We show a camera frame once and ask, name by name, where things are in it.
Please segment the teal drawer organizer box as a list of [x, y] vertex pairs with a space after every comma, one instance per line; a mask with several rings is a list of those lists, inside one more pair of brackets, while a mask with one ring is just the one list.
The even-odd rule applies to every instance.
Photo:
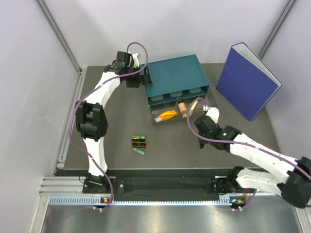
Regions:
[[207, 95], [210, 83], [195, 54], [151, 62], [147, 67], [153, 83], [144, 87], [150, 112], [174, 104], [177, 97], [188, 100]]

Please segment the orange cosmetic tube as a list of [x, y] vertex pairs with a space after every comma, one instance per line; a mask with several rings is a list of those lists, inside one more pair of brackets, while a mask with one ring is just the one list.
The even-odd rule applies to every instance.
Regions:
[[177, 115], [175, 110], [168, 110], [166, 112], [161, 113], [159, 116], [155, 118], [156, 122], [169, 120]]

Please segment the green mascara tube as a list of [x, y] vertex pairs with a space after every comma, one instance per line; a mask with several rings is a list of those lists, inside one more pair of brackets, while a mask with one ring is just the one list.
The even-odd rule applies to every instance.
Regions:
[[144, 135], [133, 135], [132, 138], [145, 139], [146, 136], [144, 136]]
[[132, 148], [132, 151], [140, 155], [145, 155], [145, 152], [138, 148]]

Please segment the black gold eyeshadow palette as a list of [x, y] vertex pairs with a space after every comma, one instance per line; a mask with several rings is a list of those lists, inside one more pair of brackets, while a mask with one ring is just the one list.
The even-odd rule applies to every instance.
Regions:
[[132, 137], [131, 145], [133, 148], [145, 149], [147, 147], [146, 138], [145, 137]]

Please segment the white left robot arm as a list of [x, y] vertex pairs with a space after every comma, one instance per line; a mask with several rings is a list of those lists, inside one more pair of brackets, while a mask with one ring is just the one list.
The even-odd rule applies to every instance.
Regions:
[[104, 156], [104, 136], [108, 122], [104, 107], [123, 81], [127, 87], [134, 88], [152, 85], [148, 72], [147, 66], [139, 65], [138, 53], [119, 51], [112, 64], [104, 68], [94, 91], [81, 104], [77, 104], [76, 129], [91, 155], [88, 158], [89, 169], [84, 180], [83, 193], [99, 194], [111, 191], [110, 180], [105, 177], [108, 166]]

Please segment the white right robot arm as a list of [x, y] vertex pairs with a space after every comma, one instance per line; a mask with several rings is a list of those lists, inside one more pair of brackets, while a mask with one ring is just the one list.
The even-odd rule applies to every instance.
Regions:
[[311, 203], [311, 160], [292, 158], [255, 142], [240, 130], [218, 125], [219, 110], [203, 107], [203, 115], [194, 122], [200, 148], [210, 144], [218, 150], [239, 156], [261, 167], [254, 171], [234, 167], [223, 181], [232, 192], [257, 189], [282, 197], [290, 205], [304, 209]]

